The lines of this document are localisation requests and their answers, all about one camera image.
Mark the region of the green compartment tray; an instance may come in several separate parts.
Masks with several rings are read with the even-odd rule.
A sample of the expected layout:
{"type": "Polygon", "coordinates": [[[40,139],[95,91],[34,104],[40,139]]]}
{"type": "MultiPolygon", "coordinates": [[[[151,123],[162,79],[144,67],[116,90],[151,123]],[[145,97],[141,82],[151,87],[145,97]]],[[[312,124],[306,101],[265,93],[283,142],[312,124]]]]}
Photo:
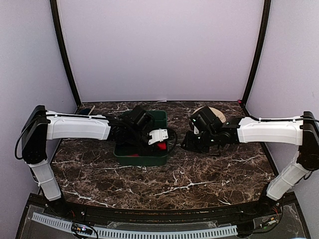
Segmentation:
{"type": "MultiPolygon", "coordinates": [[[[167,127],[167,113],[162,110],[148,111],[155,118],[154,129],[167,127]]],[[[147,155],[140,155],[138,148],[130,144],[115,146],[113,154],[118,163],[122,166],[162,166],[166,164],[169,146],[167,150],[159,150],[157,143],[151,147],[151,152],[147,155]],[[138,154],[139,157],[128,157],[128,155],[138,154]]]]}

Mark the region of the red sock plain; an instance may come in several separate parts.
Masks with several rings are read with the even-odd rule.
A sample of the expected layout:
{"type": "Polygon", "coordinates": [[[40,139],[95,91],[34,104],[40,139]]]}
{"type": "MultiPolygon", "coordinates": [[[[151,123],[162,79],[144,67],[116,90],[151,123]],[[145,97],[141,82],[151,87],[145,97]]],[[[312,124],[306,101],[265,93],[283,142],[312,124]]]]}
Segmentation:
{"type": "Polygon", "coordinates": [[[159,150],[167,150],[167,144],[165,142],[158,142],[157,147],[159,150]]]}

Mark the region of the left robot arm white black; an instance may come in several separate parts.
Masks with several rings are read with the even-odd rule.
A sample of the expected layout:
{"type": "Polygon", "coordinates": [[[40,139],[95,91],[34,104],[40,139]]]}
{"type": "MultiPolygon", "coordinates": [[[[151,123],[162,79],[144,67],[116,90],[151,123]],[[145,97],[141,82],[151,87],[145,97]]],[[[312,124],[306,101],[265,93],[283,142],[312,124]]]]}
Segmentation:
{"type": "Polygon", "coordinates": [[[133,146],[139,156],[167,156],[172,151],[169,141],[177,142],[176,132],[156,126],[156,118],[140,106],[119,116],[75,115],[48,111],[38,105],[29,116],[15,144],[17,160],[24,160],[38,186],[59,217],[70,213],[70,205],[62,200],[62,191],[47,159],[46,142],[54,139],[85,138],[113,141],[133,146]]]}

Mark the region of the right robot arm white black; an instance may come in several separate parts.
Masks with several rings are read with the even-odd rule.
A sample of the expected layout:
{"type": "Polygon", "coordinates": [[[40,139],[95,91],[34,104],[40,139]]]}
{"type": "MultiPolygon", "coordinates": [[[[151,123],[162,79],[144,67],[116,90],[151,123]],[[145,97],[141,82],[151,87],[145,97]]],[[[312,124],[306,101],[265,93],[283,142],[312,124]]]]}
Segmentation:
{"type": "Polygon", "coordinates": [[[187,151],[208,153],[213,146],[250,142],[293,144],[299,147],[291,163],[265,188],[255,204],[254,211],[265,216],[274,202],[291,189],[308,173],[319,168],[319,126],[311,112],[302,116],[281,119],[234,117],[224,115],[210,107],[202,107],[190,117],[191,129],[186,133],[181,148],[187,151]]]}

